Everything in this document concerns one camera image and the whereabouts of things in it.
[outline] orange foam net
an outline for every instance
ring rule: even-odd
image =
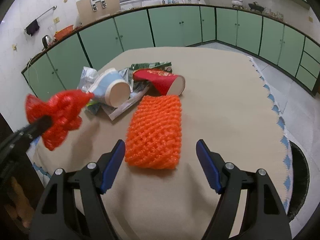
[[[180,149],[179,97],[144,96],[128,128],[125,161],[141,168],[174,169]]]

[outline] red basket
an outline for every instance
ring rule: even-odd
[[[56,38],[56,40],[61,40],[64,36],[68,35],[69,33],[71,33],[73,30],[73,25],[70,25],[64,29],[62,29],[61,31],[56,32],[56,34],[54,35],[54,37]]]

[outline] wooden board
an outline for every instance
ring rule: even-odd
[[[106,8],[102,8],[101,3],[97,2],[96,6],[98,10],[95,12],[92,9],[90,0],[80,0],[76,3],[82,26],[120,11],[121,8],[119,0],[105,0],[105,2],[107,4]]]

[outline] table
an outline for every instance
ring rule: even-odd
[[[283,203],[290,202],[290,175],[284,160],[288,150],[279,115],[250,58],[236,52],[207,48],[145,48],[128,50],[99,72],[132,63],[171,61],[174,73],[186,78],[182,103],[182,147],[175,170],[129,167],[122,162],[113,187],[102,196],[109,218],[122,239],[201,239],[219,195],[212,190],[196,157],[196,142],[242,170],[267,170]],[[79,170],[109,152],[126,130],[136,105],[110,121],[99,111],[82,111],[83,124],[50,152],[42,141],[34,161],[53,174],[56,168]],[[76,194],[78,204],[80,196]],[[245,191],[231,236],[240,229]]]

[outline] towel rack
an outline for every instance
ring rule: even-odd
[[[42,15],[44,15],[45,13],[47,13],[48,11],[50,11],[51,9],[52,9],[52,10],[55,10],[56,8],[57,8],[56,5],[55,5],[55,6],[52,6],[50,9],[46,10]]]

